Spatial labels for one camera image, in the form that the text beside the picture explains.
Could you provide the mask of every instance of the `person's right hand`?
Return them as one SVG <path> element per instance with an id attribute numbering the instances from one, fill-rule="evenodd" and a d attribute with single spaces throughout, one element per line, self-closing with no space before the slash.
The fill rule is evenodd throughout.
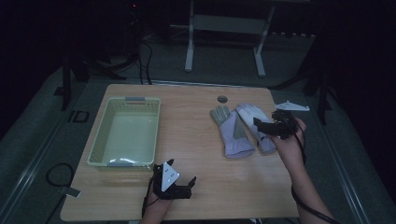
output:
<path id="1" fill-rule="evenodd" d="M 297 137 L 300 139 L 301 144 L 304 145 L 303 131 L 305 131 L 306 125 L 302 120 L 296 119 L 297 124 L 301 127 L 297 130 Z M 300 145 L 294 136 L 290 136 L 287 139 L 280 139 L 276 136 L 269 136 L 271 141 L 275 144 L 276 149 L 279 153 L 280 159 L 286 166 L 288 171 L 297 171 L 304 168 L 303 155 L 300 149 Z"/>

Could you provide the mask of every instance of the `light wood surface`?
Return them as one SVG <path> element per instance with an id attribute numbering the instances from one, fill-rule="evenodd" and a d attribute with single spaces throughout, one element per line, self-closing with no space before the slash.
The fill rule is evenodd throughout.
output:
<path id="1" fill-rule="evenodd" d="M 87 164 L 92 142 L 107 99 L 112 96 L 159 97 L 162 100 L 156 163 L 175 159 L 178 185 L 197 176 L 190 199 L 175 200 L 165 219 L 297 217 L 290 195 L 290 177 L 277 152 L 263 155 L 258 148 L 242 159 L 224 157 L 219 127 L 209 111 L 218 96 L 234 109 L 240 103 L 260 107 L 268 117 L 274 101 L 267 89 L 203 86 L 110 85 L 92 126 L 61 218 L 82 220 L 138 220 L 152 172 L 100 170 Z M 255 140 L 248 137 L 253 145 Z"/>

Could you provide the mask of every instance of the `white desk frame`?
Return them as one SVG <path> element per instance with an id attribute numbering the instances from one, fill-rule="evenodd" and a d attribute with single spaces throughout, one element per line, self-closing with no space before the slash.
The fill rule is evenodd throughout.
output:
<path id="1" fill-rule="evenodd" d="M 194 14 L 194 0 L 191 0 L 189 45 L 187 48 L 186 65 L 184 67 L 185 71 L 192 71 L 192 60 L 194 55 L 194 30 L 209 30 L 260 35 L 260 43 L 257 47 L 253 48 L 253 53 L 258 75 L 259 77 L 265 77 L 264 65 L 262 63 L 262 47 L 264 45 L 265 37 L 268 35 L 268 29 L 271 24 L 271 19 L 274 15 L 274 11 L 275 7 L 271 7 L 266 20 L 199 15 Z"/>

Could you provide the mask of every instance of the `hand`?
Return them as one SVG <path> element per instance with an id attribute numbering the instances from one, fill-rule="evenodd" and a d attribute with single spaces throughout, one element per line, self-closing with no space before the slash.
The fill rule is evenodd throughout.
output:
<path id="1" fill-rule="evenodd" d="M 162 200 L 153 192 L 152 184 L 147 197 L 147 207 L 145 215 L 141 220 L 141 224 L 159 224 L 163 221 L 173 200 Z"/>
<path id="2" fill-rule="evenodd" d="M 304 133 L 306 125 L 302 120 L 296 119 L 298 126 L 297 137 L 300 139 L 302 145 L 304 145 Z M 297 171 L 304 168 L 304 161 L 302 151 L 297 139 L 291 136 L 287 139 L 280 139 L 276 136 L 270 136 L 271 141 L 275 144 L 277 151 L 279 152 L 280 159 L 285 163 L 286 169 L 289 172 Z"/>

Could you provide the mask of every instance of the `forearm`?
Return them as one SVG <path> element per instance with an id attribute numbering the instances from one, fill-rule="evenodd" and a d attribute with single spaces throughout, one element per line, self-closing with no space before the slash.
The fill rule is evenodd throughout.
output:
<path id="1" fill-rule="evenodd" d="M 290 171 L 290 178 L 295 193 L 304 204 L 320 212 L 321 214 L 332 218 L 332 214 L 330 213 L 326 204 L 321 200 L 320 196 L 318 195 L 318 192 L 315 189 L 315 186 L 313 185 L 304 167 Z M 309 213 L 300 205 L 297 205 L 297 209 L 300 215 L 300 220 L 304 224 L 328 223 Z"/>

